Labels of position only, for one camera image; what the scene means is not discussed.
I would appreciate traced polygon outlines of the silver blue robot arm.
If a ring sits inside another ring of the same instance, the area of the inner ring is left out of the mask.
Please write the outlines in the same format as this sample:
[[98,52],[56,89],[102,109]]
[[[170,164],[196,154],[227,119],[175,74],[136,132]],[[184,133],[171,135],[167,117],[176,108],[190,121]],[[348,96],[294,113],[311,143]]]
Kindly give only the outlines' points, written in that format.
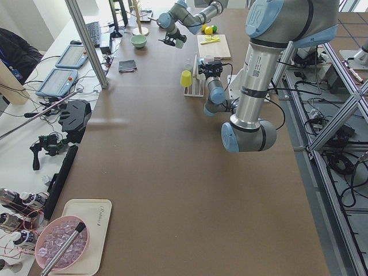
[[250,59],[242,71],[235,114],[222,125],[221,137],[229,152],[264,151],[273,146],[277,131],[259,117],[273,81],[281,51],[331,41],[338,29],[339,1],[255,1],[246,20]]
[[176,22],[185,26],[190,33],[197,34],[203,24],[208,23],[212,18],[219,16],[228,6],[228,1],[205,1],[207,7],[196,14],[191,14],[185,1],[177,1],[172,8],[162,13],[157,19],[157,25],[166,31],[164,39],[160,40],[165,45],[182,49],[187,40],[185,35],[181,35],[176,26]]

